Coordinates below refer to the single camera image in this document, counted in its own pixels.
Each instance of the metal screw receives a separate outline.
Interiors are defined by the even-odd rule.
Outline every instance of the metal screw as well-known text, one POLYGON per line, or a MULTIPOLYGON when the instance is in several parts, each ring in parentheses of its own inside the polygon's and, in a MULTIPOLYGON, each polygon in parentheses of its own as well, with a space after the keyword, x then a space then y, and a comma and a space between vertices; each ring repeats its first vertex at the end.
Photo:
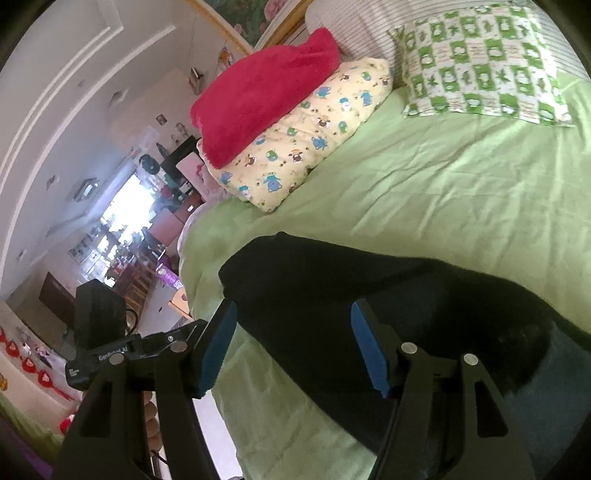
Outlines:
POLYGON ((183 342, 182 340, 177 340, 176 342, 173 342, 170 344, 170 349, 174 353, 184 352, 187 349, 187 347, 188 347, 187 342, 183 342))
POLYGON ((119 365, 120 363, 123 362, 123 360, 125 360, 124 354, 113 353, 113 355, 111 355, 111 357, 109 358, 109 363, 111 363, 111 365, 119 365))
POLYGON ((474 366, 478 363, 478 357, 473 353, 467 353, 464 355, 464 361, 471 366, 474 366))
POLYGON ((412 342, 404 342, 400 348, 404 353, 408 353, 409 355, 413 355, 418 351, 418 347, 412 342))

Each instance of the yellow pillow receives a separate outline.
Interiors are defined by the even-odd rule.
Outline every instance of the yellow pillow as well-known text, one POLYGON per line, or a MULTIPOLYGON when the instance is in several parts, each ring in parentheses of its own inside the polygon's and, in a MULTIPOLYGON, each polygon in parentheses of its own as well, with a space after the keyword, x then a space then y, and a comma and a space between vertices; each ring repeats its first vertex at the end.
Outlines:
POLYGON ((391 90, 386 60, 342 63, 232 162, 220 170, 207 167, 229 193, 272 212, 318 163, 355 133, 391 90))

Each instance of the blue gripper pad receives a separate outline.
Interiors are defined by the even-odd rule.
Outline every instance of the blue gripper pad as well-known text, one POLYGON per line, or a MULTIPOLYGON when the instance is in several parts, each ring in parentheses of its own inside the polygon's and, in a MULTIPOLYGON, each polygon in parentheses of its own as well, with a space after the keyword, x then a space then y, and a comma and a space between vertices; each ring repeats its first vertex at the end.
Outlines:
POLYGON ((351 305, 351 328, 361 350, 371 383, 382 397, 386 398, 391 389, 388 382, 388 362, 357 302, 351 305))
POLYGON ((229 306, 223 314, 222 319, 219 321, 219 326, 213 333, 211 340, 203 354, 201 362, 201 375, 197 382, 197 393, 199 398, 204 396, 208 390, 215 385, 217 376, 222 368, 223 359, 226 356, 234 330, 236 330, 236 323, 238 318, 238 308, 234 302, 229 302, 229 306))

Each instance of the green bed sheet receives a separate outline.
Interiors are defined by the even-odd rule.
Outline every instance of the green bed sheet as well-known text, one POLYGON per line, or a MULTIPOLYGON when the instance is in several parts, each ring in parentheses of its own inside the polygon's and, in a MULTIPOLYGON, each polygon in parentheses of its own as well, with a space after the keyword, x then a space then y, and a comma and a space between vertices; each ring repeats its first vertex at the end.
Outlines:
MULTIPOLYGON (((193 314, 215 311, 217 272, 232 254, 285 231, 507 278, 591 332, 591 84, 560 81, 572 128, 460 113, 407 119, 406 90, 394 91, 275 213, 231 199, 195 225, 181 262, 193 314)), ((213 393, 247 479, 368 477, 374 455, 240 327, 213 393)))
POLYGON ((22 414, 1 393, 0 417, 12 426, 14 432, 33 449, 39 458, 49 465, 53 465, 57 461, 64 440, 63 435, 53 433, 50 429, 22 414))

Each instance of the striped pillow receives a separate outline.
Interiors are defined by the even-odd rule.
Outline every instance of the striped pillow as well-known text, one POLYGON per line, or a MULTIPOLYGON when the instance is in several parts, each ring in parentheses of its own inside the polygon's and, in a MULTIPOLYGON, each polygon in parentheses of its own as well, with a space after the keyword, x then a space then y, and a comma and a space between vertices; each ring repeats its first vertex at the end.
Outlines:
MULTIPOLYGON (((394 69, 394 85, 402 86, 402 56, 397 54, 395 43, 387 33, 388 29, 449 10, 487 3, 490 1, 314 0, 306 12, 306 26, 310 32, 320 27, 328 28, 337 41, 344 60, 364 57, 387 59, 394 69)), ((557 68, 589 80, 589 75, 576 53, 548 14, 530 0, 514 3, 527 4, 534 11, 557 68)))

